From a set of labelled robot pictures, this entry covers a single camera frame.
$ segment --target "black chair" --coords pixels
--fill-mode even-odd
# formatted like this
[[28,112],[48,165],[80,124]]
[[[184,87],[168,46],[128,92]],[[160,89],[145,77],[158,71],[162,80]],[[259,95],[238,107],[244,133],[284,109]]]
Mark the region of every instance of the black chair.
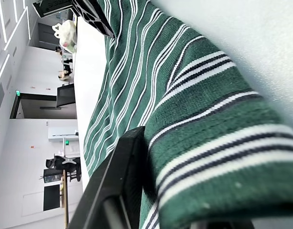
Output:
[[53,166],[54,166],[54,159],[47,159],[46,160],[46,167],[53,168]]
[[75,93],[74,84],[64,85],[57,88],[56,107],[74,104]]
[[73,179],[81,180],[81,160],[79,157],[68,158],[65,156],[54,156],[54,168],[65,170],[69,173],[70,182]]

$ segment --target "desk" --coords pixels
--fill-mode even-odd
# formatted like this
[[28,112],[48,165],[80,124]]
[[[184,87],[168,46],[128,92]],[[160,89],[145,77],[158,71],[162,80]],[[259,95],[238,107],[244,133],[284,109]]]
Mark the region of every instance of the desk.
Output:
[[67,228],[69,224],[69,206],[68,206],[68,180],[67,173],[64,170],[63,179],[62,179],[62,208],[65,210],[65,228]]

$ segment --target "ceiling light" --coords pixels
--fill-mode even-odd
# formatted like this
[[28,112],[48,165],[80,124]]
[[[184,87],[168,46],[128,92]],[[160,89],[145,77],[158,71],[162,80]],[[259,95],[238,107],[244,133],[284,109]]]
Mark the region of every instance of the ceiling light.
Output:
[[14,36],[14,34],[15,34],[15,32],[16,32],[16,30],[17,30],[17,28],[18,28],[18,26],[19,26],[19,24],[20,24],[20,22],[21,22],[21,20],[22,20],[22,18],[23,18],[23,16],[24,16],[24,14],[25,14],[25,12],[26,12],[27,10],[28,10],[28,7],[26,7],[26,9],[22,12],[21,17],[20,17],[19,20],[18,20],[18,23],[16,24],[16,26],[15,26],[15,28],[14,28],[14,30],[13,30],[13,32],[12,32],[12,34],[11,34],[11,36],[10,36],[8,42],[7,42],[7,44],[5,45],[5,47],[4,47],[4,49],[3,49],[4,51],[7,50],[8,46],[9,46],[9,44],[10,44],[10,42],[11,42],[11,40],[12,40],[12,38],[13,38],[13,36]]
[[16,0],[13,0],[13,4],[14,4],[15,21],[17,23],[18,22],[18,18],[17,18]]
[[7,34],[5,32],[5,27],[4,27],[4,19],[3,19],[3,14],[2,14],[1,0],[0,0],[0,19],[1,19],[2,33],[3,33],[4,42],[6,43],[7,42]]
[[28,33],[29,33],[29,40],[31,40],[31,34],[30,34],[30,22],[29,22],[29,9],[27,7],[27,19],[28,19]]
[[5,66],[7,65],[7,62],[8,62],[8,60],[9,60],[9,57],[10,57],[10,54],[7,55],[7,58],[5,59],[3,65],[2,65],[2,68],[1,68],[1,70],[0,70],[0,78],[1,78],[1,76],[2,76],[2,73],[3,73],[3,70],[4,70]]

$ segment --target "office chair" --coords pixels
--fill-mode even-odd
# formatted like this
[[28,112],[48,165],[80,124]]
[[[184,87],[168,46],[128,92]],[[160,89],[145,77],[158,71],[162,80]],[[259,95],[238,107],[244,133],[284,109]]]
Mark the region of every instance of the office chair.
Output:
[[70,182],[73,179],[81,180],[81,160],[79,157],[68,158],[65,156],[54,156],[54,168],[65,170],[69,173]]
[[53,166],[54,166],[54,159],[47,159],[46,160],[46,167],[53,168]]

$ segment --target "computer monitor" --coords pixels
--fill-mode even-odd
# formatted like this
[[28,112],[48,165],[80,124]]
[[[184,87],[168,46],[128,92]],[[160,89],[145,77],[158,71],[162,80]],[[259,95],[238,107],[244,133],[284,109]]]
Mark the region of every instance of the computer monitor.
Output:
[[68,229],[137,229],[147,151],[144,127],[126,132],[96,169]]
[[74,104],[75,93],[74,84],[65,85],[57,88],[56,107]]
[[43,210],[60,207],[60,185],[46,186],[43,188]]

